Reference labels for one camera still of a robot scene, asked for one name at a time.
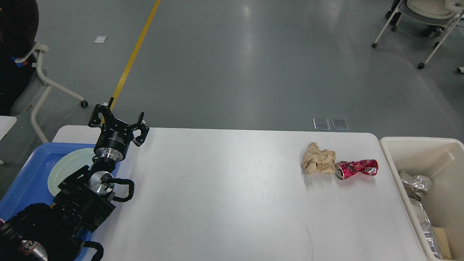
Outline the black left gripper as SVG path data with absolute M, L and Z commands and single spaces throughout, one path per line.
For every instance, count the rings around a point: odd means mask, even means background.
M 96 104 L 88 121 L 88 126 L 100 128 L 94 154 L 97 157 L 123 161 L 126 158 L 130 143 L 133 142 L 137 147 L 141 147 L 148 136 L 150 128 L 145 124 L 145 113 L 142 111 L 137 122 L 128 126 L 127 132 L 116 130 L 117 119 L 111 111 L 113 101 L 114 98 L 111 97 L 105 105 Z

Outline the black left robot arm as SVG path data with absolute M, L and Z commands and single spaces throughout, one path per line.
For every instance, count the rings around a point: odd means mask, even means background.
M 2 261 L 74 261 L 83 248 L 93 248 L 93 261 L 103 258 L 104 248 L 78 236 L 94 232 L 115 209 L 134 196 L 130 179 L 113 177 L 118 162 L 126 158 L 132 143 L 141 146 L 149 133 L 144 112 L 134 124 L 117 119 L 109 104 L 97 104 L 88 121 L 99 128 L 92 165 L 84 165 L 58 185 L 53 203 L 33 203 L 1 225 Z

